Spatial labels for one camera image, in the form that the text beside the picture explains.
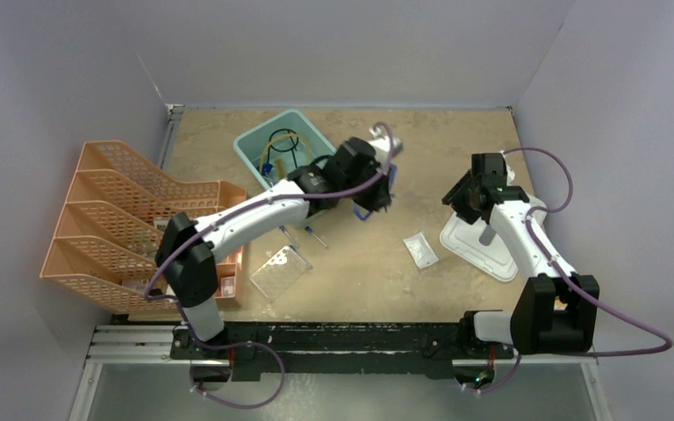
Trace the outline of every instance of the screwdriver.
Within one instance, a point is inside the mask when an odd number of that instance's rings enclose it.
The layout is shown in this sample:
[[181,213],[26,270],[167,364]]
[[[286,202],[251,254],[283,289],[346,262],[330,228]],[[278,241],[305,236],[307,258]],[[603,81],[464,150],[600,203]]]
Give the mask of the screwdriver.
[[283,234],[285,234],[285,237],[288,237],[288,239],[290,240],[290,243],[293,245],[293,248],[294,248],[294,249],[295,249],[295,248],[298,248],[298,242],[296,241],[296,239],[294,239],[293,237],[291,237],[291,235],[290,235],[290,233],[288,232],[288,230],[285,229],[285,225],[280,225],[280,231],[282,231]]
[[313,269],[313,265],[309,263],[309,261],[304,257],[304,255],[299,253],[292,244],[290,245],[290,249],[296,255],[296,257],[298,257],[301,260],[301,262],[304,263],[307,269]]
[[316,232],[314,232],[313,229],[312,229],[309,225],[307,225],[305,229],[306,229],[306,232],[308,232],[308,233],[310,233],[311,235],[313,235],[314,238],[315,238],[319,243],[321,243],[322,246],[324,246],[324,248],[329,248],[329,246],[324,242],[324,240],[321,239],[318,235],[316,235]]

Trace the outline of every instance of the tan work surface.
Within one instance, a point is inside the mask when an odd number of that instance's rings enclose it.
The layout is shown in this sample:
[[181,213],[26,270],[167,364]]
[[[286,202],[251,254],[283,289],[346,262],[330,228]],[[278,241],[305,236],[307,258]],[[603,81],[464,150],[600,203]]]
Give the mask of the tan work surface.
[[[233,140],[281,110],[185,111],[168,172],[183,181],[227,180],[247,189],[262,186],[233,150]],[[388,213],[367,222],[340,205],[317,218],[311,234],[289,227],[300,252],[314,266],[272,303],[245,279],[245,304],[228,310],[227,320],[428,322],[456,321],[466,310],[511,310],[523,281],[499,282],[441,245],[441,230],[453,213],[441,198],[470,167],[473,153],[519,146],[509,111],[321,110],[302,112],[338,146],[351,136],[367,139],[376,121],[385,121],[404,142],[395,160],[398,175]],[[533,194],[522,154],[507,159],[515,183]],[[440,261],[417,269],[402,239],[424,232]],[[245,249],[248,274],[288,244],[269,232]]]

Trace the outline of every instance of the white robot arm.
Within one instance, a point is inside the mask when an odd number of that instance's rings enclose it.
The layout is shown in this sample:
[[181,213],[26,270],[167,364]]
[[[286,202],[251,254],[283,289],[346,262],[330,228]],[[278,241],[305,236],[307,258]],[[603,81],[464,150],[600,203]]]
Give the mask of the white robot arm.
[[[335,155],[325,160],[324,166],[310,164],[288,174],[270,190],[220,213],[189,220],[185,214],[169,221],[164,232],[156,263],[161,264],[186,240],[206,233],[189,249],[176,256],[166,267],[164,277],[174,291],[182,311],[198,337],[214,339],[224,329],[218,305],[213,294],[218,288],[216,263],[249,241],[281,225],[302,221],[311,214],[337,205],[339,198],[306,199],[311,194],[330,196],[331,193],[354,188],[376,176],[393,151],[396,156],[403,149],[401,140],[389,139],[380,132],[371,131],[373,140],[351,138],[344,142]],[[351,196],[369,211],[378,211],[391,204],[389,176],[383,175],[371,187]],[[294,196],[270,201],[274,196]],[[262,206],[254,203],[265,202]]]
[[[531,205],[519,186],[507,185],[506,163],[501,153],[472,155],[471,170],[442,199],[456,215],[473,224],[483,218],[500,236],[527,278],[513,312],[467,311],[462,319],[473,340],[513,345],[521,354],[576,353],[592,345],[596,307],[571,291],[551,262],[542,255],[527,229]],[[595,278],[580,275],[555,250],[538,224],[535,237],[565,274],[585,292],[598,298]],[[555,308],[555,301],[567,304]]]

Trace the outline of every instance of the white wall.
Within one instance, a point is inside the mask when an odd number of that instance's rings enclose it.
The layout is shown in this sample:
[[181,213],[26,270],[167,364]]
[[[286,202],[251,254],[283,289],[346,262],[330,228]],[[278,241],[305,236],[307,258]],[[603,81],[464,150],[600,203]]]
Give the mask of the white wall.
[[82,143],[160,151],[165,107],[111,12],[0,0],[0,419],[66,419],[109,317],[38,279]]
[[167,103],[516,103],[574,0],[119,1]]
[[[674,1],[577,0],[520,100],[522,142],[570,164],[575,198],[549,234],[604,301],[674,338]],[[536,192],[563,200],[528,156]],[[601,350],[659,343],[599,315]],[[674,419],[674,348],[601,361],[616,419]]]

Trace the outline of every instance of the teal plastic bin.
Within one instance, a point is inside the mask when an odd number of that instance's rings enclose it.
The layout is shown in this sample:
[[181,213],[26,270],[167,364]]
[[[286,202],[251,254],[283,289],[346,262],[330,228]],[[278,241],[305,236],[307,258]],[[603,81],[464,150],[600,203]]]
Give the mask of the teal plastic bin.
[[[260,182],[263,188],[269,189],[271,183],[277,181],[277,171],[275,168],[272,169],[271,174],[272,178],[266,180],[262,174],[260,174],[260,157],[262,156],[262,151],[265,149],[265,146],[268,144],[270,136],[279,130],[282,129],[291,129],[292,131],[305,136],[309,145],[312,149],[311,160],[317,158],[321,155],[334,155],[336,150],[331,143],[324,137],[324,135],[317,130],[316,127],[306,118],[301,111],[298,110],[287,110],[284,111],[270,120],[262,123],[261,125],[256,126],[254,129],[249,130],[241,134],[236,140],[233,141],[233,149],[236,150],[236,153],[241,157],[244,163],[249,168],[249,171],[257,178],[257,181]],[[281,134],[286,134],[287,132],[282,131],[278,132],[272,139]],[[306,146],[304,142],[298,142],[295,149],[291,152],[288,151],[293,146],[290,138],[280,139],[273,146],[277,149],[287,152],[278,152],[275,149],[270,149],[269,151],[269,163],[274,164],[275,160],[282,159],[285,164],[286,174],[290,171],[306,165],[309,162],[308,155],[306,153]]]

